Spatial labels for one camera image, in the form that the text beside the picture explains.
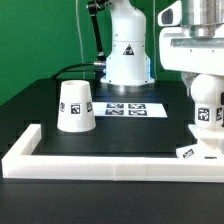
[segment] black table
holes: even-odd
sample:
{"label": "black table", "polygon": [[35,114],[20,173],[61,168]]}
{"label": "black table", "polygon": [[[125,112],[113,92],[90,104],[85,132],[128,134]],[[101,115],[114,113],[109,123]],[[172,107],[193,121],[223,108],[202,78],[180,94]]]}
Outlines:
{"label": "black table", "polygon": [[[61,80],[34,82],[0,107],[0,156],[31,123],[43,137],[37,155],[175,157],[195,142],[194,104],[182,82],[119,94],[91,80],[93,101],[162,103],[168,118],[96,117],[90,132],[56,128]],[[1,223],[222,223],[224,185],[214,183],[18,180],[0,177]]]}

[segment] green backdrop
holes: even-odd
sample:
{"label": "green backdrop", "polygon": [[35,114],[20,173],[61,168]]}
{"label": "green backdrop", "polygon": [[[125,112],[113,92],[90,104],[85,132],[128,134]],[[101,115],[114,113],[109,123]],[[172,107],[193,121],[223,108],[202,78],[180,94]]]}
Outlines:
{"label": "green backdrop", "polygon": [[[90,62],[96,60],[96,47],[87,2],[79,0],[79,15],[84,60]],[[162,68],[158,55],[161,28],[153,26],[154,13],[157,15],[174,1],[156,0],[155,11],[153,0],[130,2],[147,17],[146,53],[152,60],[153,76],[159,80],[180,80],[179,73]],[[98,14],[98,21],[108,55],[111,51],[109,9]],[[48,78],[63,67],[80,62],[75,0],[0,0],[0,105],[35,80]],[[70,74],[70,77],[77,75],[82,78],[82,74]]]}

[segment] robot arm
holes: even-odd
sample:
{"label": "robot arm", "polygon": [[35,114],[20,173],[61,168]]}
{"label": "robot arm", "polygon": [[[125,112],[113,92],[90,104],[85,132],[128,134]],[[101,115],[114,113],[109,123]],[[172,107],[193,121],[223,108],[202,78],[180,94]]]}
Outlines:
{"label": "robot arm", "polygon": [[163,67],[199,74],[191,85],[196,125],[189,126],[198,142],[178,149],[180,158],[189,149],[202,158],[223,157],[223,11],[224,0],[179,0],[158,16],[167,27],[159,40]]}
{"label": "robot arm", "polygon": [[145,53],[146,18],[129,0],[98,0],[96,11],[109,6],[112,18],[112,52],[106,60],[103,86],[118,91],[139,91],[154,83]]}

